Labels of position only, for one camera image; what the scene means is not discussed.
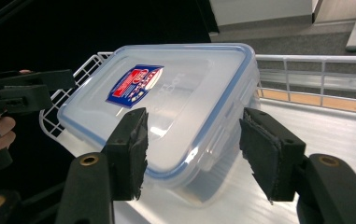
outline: table surface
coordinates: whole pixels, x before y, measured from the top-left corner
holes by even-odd
[[[265,99],[261,103],[262,111],[306,142],[307,156],[330,154],[356,172],[356,113]],[[291,203],[271,204],[251,174],[248,162],[236,158],[216,199],[204,207],[193,207],[156,186],[144,186],[140,200],[128,204],[150,223],[298,223],[297,195]],[[117,219],[121,216],[129,215],[117,214]]]

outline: wall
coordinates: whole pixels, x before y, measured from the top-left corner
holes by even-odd
[[[218,25],[311,15],[318,0],[210,0]]]
[[[312,0],[312,12],[315,11],[315,7],[317,6],[318,4],[318,0]]]

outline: black mechanical part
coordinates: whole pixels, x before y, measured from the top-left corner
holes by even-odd
[[[107,156],[94,152],[74,159],[55,223],[114,223],[112,209]]]
[[[0,224],[23,223],[21,197],[11,190],[0,190]]]
[[[0,114],[26,113],[52,107],[50,91],[75,87],[70,70],[0,73]],[[0,170],[12,163],[6,148],[0,150]]]
[[[266,113],[245,108],[240,146],[267,198],[299,194],[302,224],[356,223],[356,174],[334,156],[304,156],[305,144]]]
[[[102,149],[109,161],[113,201],[131,201],[140,197],[148,165],[148,116],[146,108],[125,114]]]
[[[303,162],[306,144],[263,111],[245,108],[240,148],[270,201],[292,201],[293,169]]]

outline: label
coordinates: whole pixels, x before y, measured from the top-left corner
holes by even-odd
[[[138,64],[120,78],[108,94],[107,102],[131,108],[157,83],[163,66]]]

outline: container lid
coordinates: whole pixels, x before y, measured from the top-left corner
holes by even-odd
[[[253,57],[240,44],[123,47],[64,103],[58,118],[102,148],[125,113],[146,107],[147,173],[171,178],[203,153],[204,137]]]

